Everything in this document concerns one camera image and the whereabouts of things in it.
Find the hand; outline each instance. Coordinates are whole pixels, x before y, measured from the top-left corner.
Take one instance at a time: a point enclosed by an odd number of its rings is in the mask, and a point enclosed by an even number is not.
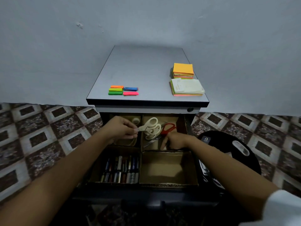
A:
[[[100,131],[113,142],[114,139],[133,139],[137,138],[138,132],[135,131],[137,128],[129,120],[115,116],[105,126],[103,126]]]
[[[167,141],[170,141],[170,148],[171,149],[180,149],[184,147],[188,147],[189,138],[193,136],[178,133],[178,132],[170,132],[167,134],[167,136],[164,138],[161,150],[163,150],[166,146]]]

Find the tape roll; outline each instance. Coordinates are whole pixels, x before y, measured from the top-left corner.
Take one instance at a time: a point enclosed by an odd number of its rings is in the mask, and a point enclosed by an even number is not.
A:
[[[138,124],[140,123],[140,119],[137,118],[137,117],[135,117],[135,118],[133,118],[132,123],[133,123],[134,125],[138,125]]]

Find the patterned tile floor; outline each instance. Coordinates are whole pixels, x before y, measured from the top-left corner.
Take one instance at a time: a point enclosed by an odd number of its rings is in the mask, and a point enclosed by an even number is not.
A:
[[[0,104],[0,206],[101,126],[92,107]],[[301,197],[301,118],[200,112],[192,130],[238,137],[257,155],[265,178]]]

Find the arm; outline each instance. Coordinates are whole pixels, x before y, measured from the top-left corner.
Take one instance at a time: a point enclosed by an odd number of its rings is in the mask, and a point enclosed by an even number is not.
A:
[[[161,149],[170,141],[172,149],[190,148],[209,168],[215,178],[255,218],[262,218],[268,197],[279,188],[230,156],[194,136],[172,132],[163,140]]]
[[[48,225],[103,149],[113,139],[136,138],[135,128],[122,117],[111,119],[7,203],[0,212],[0,225]]]

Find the white sleeve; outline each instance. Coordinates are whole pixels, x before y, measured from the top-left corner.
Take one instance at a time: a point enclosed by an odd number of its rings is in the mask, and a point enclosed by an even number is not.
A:
[[[277,190],[265,203],[261,221],[241,223],[240,226],[300,226],[301,198],[285,190]]]

